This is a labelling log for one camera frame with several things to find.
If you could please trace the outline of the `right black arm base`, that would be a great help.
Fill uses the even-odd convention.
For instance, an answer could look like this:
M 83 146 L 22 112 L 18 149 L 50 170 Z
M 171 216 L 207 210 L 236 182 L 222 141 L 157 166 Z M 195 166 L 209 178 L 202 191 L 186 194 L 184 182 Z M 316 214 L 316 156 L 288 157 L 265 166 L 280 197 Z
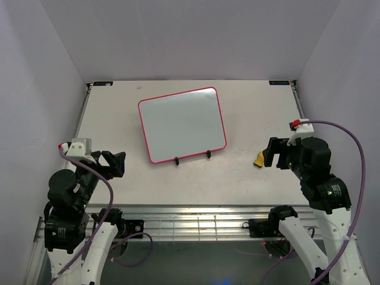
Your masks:
M 243 222 L 242 229 L 249 231 L 250 238 L 263 238 L 264 247 L 275 258 L 283 258 L 291 251 L 290 242 L 279 231 L 280 220 L 298 217 L 292 206 L 280 205 L 272 208 L 266 219 L 250 218 Z

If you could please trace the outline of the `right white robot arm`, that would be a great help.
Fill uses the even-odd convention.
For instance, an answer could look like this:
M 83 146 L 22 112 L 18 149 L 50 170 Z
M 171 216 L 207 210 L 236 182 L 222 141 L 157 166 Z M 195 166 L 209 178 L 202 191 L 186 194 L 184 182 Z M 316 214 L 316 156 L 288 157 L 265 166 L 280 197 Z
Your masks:
M 283 235 L 305 265 L 313 284 L 369 284 L 355 238 L 349 234 L 351 201 L 346 184 L 331 173 L 331 151 L 319 138 L 272 137 L 263 151 L 270 167 L 278 154 L 277 168 L 291 170 L 318 222 L 324 241 L 321 251 L 301 225 L 293 207 L 277 206 L 268 215 L 269 231 Z

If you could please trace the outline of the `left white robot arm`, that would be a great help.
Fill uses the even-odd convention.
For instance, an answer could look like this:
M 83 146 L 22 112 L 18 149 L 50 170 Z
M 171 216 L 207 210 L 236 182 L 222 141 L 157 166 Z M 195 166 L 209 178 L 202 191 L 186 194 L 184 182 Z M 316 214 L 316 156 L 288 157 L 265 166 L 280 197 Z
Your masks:
M 98 184 L 125 173 L 124 152 L 96 151 L 93 162 L 80 160 L 75 170 L 62 169 L 49 179 L 45 206 L 45 248 L 52 272 L 51 284 L 99 284 L 114 238 L 125 233 L 122 211 L 111 204 L 95 215 L 90 237 L 86 208 Z

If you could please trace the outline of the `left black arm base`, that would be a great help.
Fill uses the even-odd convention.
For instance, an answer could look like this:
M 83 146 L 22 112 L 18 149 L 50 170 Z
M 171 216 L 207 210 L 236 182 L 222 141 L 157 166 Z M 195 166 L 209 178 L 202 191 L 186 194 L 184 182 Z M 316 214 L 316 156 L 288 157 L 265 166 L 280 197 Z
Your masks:
M 122 210 L 119 208 L 111 209 L 104 222 L 110 223 L 117 228 L 116 236 L 113 238 L 109 251 L 110 257 L 118 258 L 125 253 L 128 242 L 124 241 L 116 246 L 118 242 L 130 235 L 141 233 L 144 230 L 144 220 L 125 219 Z

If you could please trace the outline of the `yellow bone-shaped eraser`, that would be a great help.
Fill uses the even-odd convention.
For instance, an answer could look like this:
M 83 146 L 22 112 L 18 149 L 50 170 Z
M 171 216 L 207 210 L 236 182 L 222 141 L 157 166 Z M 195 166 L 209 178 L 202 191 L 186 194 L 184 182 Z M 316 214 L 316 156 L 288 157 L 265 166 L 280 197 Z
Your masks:
M 253 165 L 258 167 L 258 168 L 262 168 L 265 164 L 265 157 L 264 157 L 264 153 L 262 151 L 260 151 L 256 157 L 256 159 L 254 160 L 253 162 Z

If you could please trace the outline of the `pink framed whiteboard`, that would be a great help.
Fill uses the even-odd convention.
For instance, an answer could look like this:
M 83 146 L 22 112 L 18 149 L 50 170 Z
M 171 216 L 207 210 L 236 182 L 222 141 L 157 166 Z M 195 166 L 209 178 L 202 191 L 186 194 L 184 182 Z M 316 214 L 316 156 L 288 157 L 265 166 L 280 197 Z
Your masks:
M 142 99 L 138 112 L 152 164 L 207 155 L 227 146 L 215 87 Z

